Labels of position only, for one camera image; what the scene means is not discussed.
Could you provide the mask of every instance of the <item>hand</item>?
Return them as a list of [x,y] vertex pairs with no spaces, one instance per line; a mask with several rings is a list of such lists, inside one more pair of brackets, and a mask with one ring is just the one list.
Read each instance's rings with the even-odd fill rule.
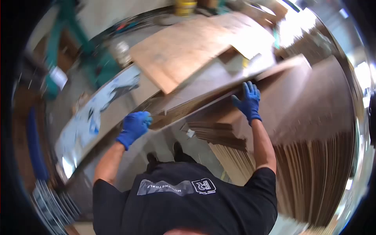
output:
[[153,118],[149,112],[135,112],[128,114],[123,121],[123,130],[116,138],[116,141],[122,143],[125,150],[143,134],[145,134],[152,123]]
[[240,101],[235,95],[232,95],[232,103],[247,117],[248,123],[251,124],[253,119],[260,121],[261,117],[258,114],[258,106],[260,101],[260,91],[256,85],[250,81],[243,82],[244,100]]

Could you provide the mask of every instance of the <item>green metal frame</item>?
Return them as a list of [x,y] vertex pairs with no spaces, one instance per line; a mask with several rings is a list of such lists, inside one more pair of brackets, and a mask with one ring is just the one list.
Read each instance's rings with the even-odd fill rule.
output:
[[[118,74],[121,68],[105,47],[101,45],[96,47],[93,42],[89,41],[76,20],[73,0],[62,0],[58,4],[60,4],[60,10],[50,32],[46,48],[47,68],[51,70],[57,65],[61,32],[64,28],[68,28],[78,43],[82,45],[81,65],[87,78],[95,89],[99,89]],[[59,88],[50,75],[46,76],[46,85],[46,97],[55,99],[59,93]]]

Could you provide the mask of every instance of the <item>shirt logo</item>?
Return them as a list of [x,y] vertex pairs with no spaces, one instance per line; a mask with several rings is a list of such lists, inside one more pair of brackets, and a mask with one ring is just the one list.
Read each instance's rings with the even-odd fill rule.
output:
[[192,181],[193,187],[196,192],[200,194],[210,194],[215,193],[217,189],[211,179],[203,178],[201,180]]

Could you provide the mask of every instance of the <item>paper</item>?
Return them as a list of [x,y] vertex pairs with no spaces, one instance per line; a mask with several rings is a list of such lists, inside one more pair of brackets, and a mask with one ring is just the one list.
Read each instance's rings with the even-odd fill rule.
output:
[[66,74],[57,66],[51,69],[50,78],[60,88],[60,90],[63,90],[68,81]]

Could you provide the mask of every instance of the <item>plywood board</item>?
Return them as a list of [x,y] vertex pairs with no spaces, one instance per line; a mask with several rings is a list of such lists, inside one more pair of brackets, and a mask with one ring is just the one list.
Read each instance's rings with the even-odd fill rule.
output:
[[197,15],[167,27],[131,47],[142,71],[166,94],[230,48],[231,32]]
[[233,33],[231,45],[247,59],[267,53],[275,41],[266,29],[240,12],[216,15],[211,19]]

